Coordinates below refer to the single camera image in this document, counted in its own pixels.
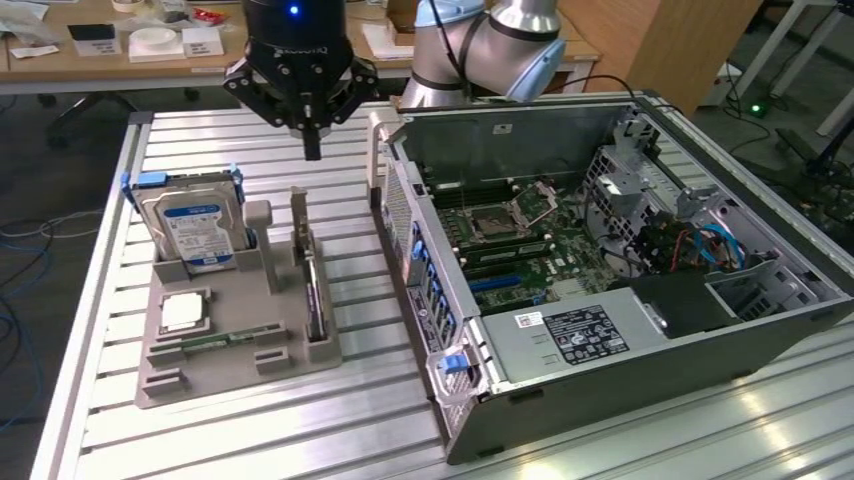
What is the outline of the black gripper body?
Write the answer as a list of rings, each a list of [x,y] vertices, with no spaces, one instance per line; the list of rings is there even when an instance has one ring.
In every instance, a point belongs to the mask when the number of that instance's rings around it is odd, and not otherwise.
[[[329,100],[354,51],[343,1],[245,1],[247,61],[283,94]]]

